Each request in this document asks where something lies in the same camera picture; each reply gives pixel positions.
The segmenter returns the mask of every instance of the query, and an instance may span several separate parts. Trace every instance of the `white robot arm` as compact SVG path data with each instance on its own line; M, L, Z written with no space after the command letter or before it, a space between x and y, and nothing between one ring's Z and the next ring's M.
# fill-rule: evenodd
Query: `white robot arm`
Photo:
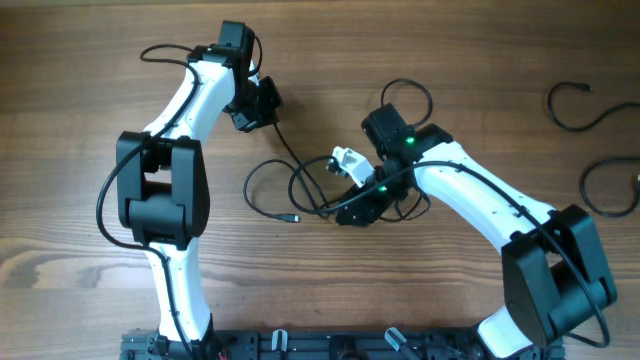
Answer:
M126 247L147 250L161 310L157 332L123 337L121 359L227 360L230 351L236 360L260 360L262 356L263 360L275 360L275 356L282 360L288 350L296 351L299 347L295 359L328 356L328 360L339 360L344 354L332 349L346 345L355 348L355 339L360 338L367 339L363 350L372 351L373 360L378 355L381 359L402 358L380 352L377 341L385 341L384 338L395 350L402 349L402 356L410 360L421 358L408 348L415 339L405 338L397 329L379 339L375 335L345 332L304 333L289 340L283 330L273 335L214 333L198 261L199 236L209 215L202 147L221 112L229 113L235 127L244 132L278 121L275 109L281 105L281 99L275 85L268 77L259 80L257 69L252 66L254 39L260 45L244 24L225 22L218 45L198 46L188 55L187 62L197 76L187 71L182 86L162 114L144 132L125 132L118 140L116 169L124 164L114 170L118 214L122 225L132 230L134 240L142 244ZM194 91L194 82L197 82L195 93L187 102ZM169 119L175 114L179 117L167 130ZM354 179L355 185L347 195L358 200L348 208L336 207L338 223L362 226L375 221L411 184L423 194L451 206L478 229L503 257L507 304L474 330L474 336L490 354L487 359L511 358L532 344L548 346L591 317L594 313L591 305L595 304L599 311L615 301L615 285L595 227L586 213L575 208L557 212L527 197L473 161L441 129L430 125L416 133L389 104L374 111L363 122L363 130L384 164L374 168L351 149L334 150L333 166L337 166L334 170ZM170 169L170 184L146 180L145 173L159 169ZM98 209L101 211L101 200ZM570 253L551 269L544 258L548 244L546 235L542 235L547 231L557 232L562 247ZM586 285L571 277L577 271L572 261L580 268L577 280L582 279ZM580 287L585 286L589 290L580 292ZM422 340L422 344L427 344L424 358L468 358L458 357L457 349L436 357L442 345L428 348L428 341ZM266 349L267 344L272 344L271 351ZM357 353L349 358L369 359Z
M329 169L355 183L342 198L351 199L349 206L335 207L340 207L338 223L366 226L415 187L473 225L503 256L508 306L477 327L477 337L493 357L510 358L533 344L549 346L597 314L595 304L601 309L616 300L595 225L579 207L557 211L528 197L480 166L437 126L419 131L407 126L391 104L372 112L362 128L384 163L374 168L352 149L334 149ZM552 241L546 233L553 234ZM550 242L566 250L561 250L563 261L551 268L544 257L554 250ZM578 278L586 279L587 290L577 286ZM568 282L575 292L569 293Z

